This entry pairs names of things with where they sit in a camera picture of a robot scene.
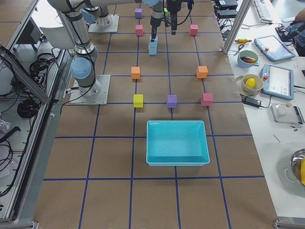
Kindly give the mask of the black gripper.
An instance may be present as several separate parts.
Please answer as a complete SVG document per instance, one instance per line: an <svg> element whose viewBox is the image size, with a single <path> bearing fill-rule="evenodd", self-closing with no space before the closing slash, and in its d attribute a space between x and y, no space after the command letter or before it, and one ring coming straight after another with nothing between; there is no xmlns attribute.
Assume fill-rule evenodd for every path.
<svg viewBox="0 0 305 229"><path fill-rule="evenodd" d="M150 19L150 25L152 26L151 42L154 42L157 36L157 28L161 25L162 21L165 23L165 27L169 27L171 25L170 18L166 12L163 10L156 11L153 9Z"/></svg>
<svg viewBox="0 0 305 229"><path fill-rule="evenodd" d="M177 30L177 13L181 10L182 8L182 3L186 2L187 3L187 8L189 11L193 9L193 0L167 0L166 1L166 8L168 12L170 12L171 16L171 35L176 34Z"/></svg>

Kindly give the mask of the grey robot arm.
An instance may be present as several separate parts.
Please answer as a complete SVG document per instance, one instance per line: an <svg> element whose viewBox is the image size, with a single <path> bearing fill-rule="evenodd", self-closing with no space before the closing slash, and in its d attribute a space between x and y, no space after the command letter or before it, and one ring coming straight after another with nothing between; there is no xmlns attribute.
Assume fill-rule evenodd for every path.
<svg viewBox="0 0 305 229"><path fill-rule="evenodd" d="M75 51L87 62L91 62L91 73L95 73L95 61L93 55L97 54L96 47L90 41L88 31L85 28L84 17L108 17L108 6L122 5L129 3L143 3L152 7L150 24L152 32L149 41L149 54L155 55L157 52L157 28L164 21L166 26L171 27L172 35L175 35L178 23L177 13L182 8L183 0L50 0L48 3L58 12L64 14L71 30Z"/></svg>
<svg viewBox="0 0 305 229"><path fill-rule="evenodd" d="M155 42L157 40L157 28L164 18L164 2L162 0L135 0L135 2L141 2L152 7L150 42ZM119 16L110 16L107 6L93 7L90 1L87 5L89 5L89 8L84 8L82 12L85 22L89 24L89 33L117 31L115 26L118 25Z"/></svg>

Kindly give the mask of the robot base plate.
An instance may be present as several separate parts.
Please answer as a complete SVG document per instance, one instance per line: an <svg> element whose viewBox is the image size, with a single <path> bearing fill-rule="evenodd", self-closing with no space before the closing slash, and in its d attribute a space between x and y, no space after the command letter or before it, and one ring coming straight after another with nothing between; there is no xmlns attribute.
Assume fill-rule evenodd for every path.
<svg viewBox="0 0 305 229"><path fill-rule="evenodd" d="M109 14L106 17L99 17L95 23L89 26L89 33L116 33L119 25L118 14Z"/></svg>
<svg viewBox="0 0 305 229"><path fill-rule="evenodd" d="M82 87L80 88L80 90L77 89L72 91L69 104L106 105L108 100L110 81L111 81L110 74L96 75L96 82L89 92L86 93L86 90Z"/></svg>

